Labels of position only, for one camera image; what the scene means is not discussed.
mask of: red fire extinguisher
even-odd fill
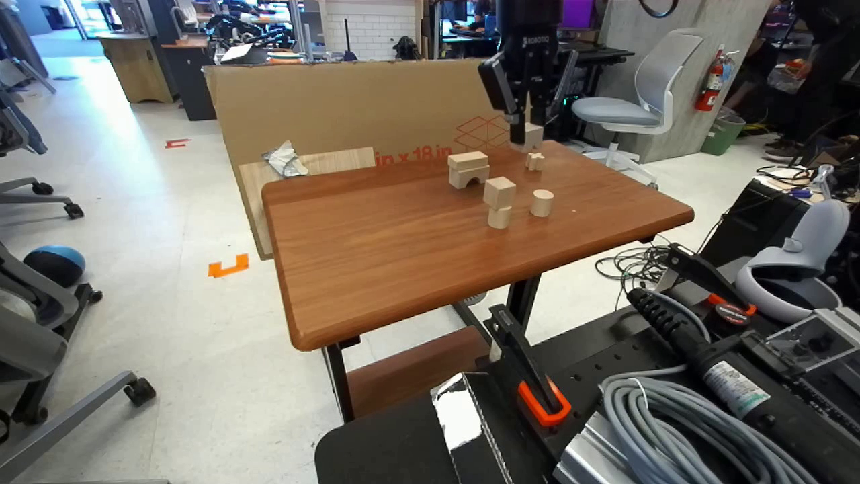
[[[723,50],[718,50],[715,62],[706,67],[706,78],[704,78],[704,86],[695,96],[695,109],[711,109],[715,106],[715,98],[720,96],[723,90],[723,65],[726,65],[726,55]]]

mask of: office chair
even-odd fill
[[[679,75],[683,65],[700,45],[700,35],[688,30],[668,31],[633,73],[636,101],[616,98],[616,96],[586,96],[571,101],[571,112],[586,123],[600,123],[613,131],[609,147],[589,147],[589,157],[600,157],[602,163],[628,172],[636,168],[640,156],[618,151],[618,137],[628,133],[663,133],[671,128],[671,86]]]
[[[0,410],[0,444],[12,430],[10,422],[39,424],[15,440],[12,448],[4,451],[0,447],[0,480],[12,480],[114,393],[124,389],[132,405],[143,405],[156,398],[156,389],[145,378],[124,370],[90,389],[61,416],[49,418],[39,401],[63,358],[69,332],[74,331],[82,308],[102,299],[102,292],[88,285],[78,285],[71,295],[51,277],[57,273],[39,273],[28,262],[15,261],[0,245],[0,288],[24,299],[31,308],[31,317],[26,317],[22,308],[0,307],[0,386],[26,385],[15,408],[10,414]]]
[[[8,151],[31,151],[46,153],[49,144],[42,143],[39,131],[31,127],[31,121],[19,109],[19,104],[10,98],[10,94],[0,86],[0,156]],[[12,187],[28,186],[28,194],[4,194]],[[54,187],[49,182],[39,182],[34,178],[19,178],[0,182],[0,205],[63,205],[66,218],[82,218],[82,209],[66,198],[66,196],[51,196]]]

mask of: cardboard panel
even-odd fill
[[[233,163],[285,140],[296,153],[371,144],[375,161],[418,161],[508,140],[476,62],[210,67]]]

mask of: chair wheel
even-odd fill
[[[156,398],[156,386],[147,378],[133,378],[124,386],[129,395],[132,405],[143,405]]]
[[[42,422],[49,422],[49,408],[36,405],[34,410],[19,410],[19,414],[12,414],[12,418],[22,424],[42,424]]]
[[[49,182],[31,182],[31,194],[54,194],[54,186],[49,186]]]
[[[82,218],[82,209],[78,205],[63,205],[63,214],[69,214],[69,221]]]

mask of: wooden table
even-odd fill
[[[522,151],[485,151],[492,178],[504,174],[518,190],[504,230],[485,226],[481,186],[453,190],[446,182],[444,161],[277,180],[262,187],[290,340],[321,348],[344,418],[351,418],[358,393],[387,395],[371,375],[403,386],[430,381],[426,370],[434,370],[433,378],[452,370],[411,348],[398,363],[399,370],[379,363],[347,375],[340,346],[359,332],[511,282],[511,308],[526,321],[540,270],[694,218],[690,207],[565,144],[542,143],[540,151],[547,156],[542,172],[530,172]],[[534,187],[557,194],[546,221],[530,214]],[[462,366],[462,352],[473,343],[468,336],[446,336],[430,343],[430,354],[437,358],[444,346],[456,346],[453,360]]]

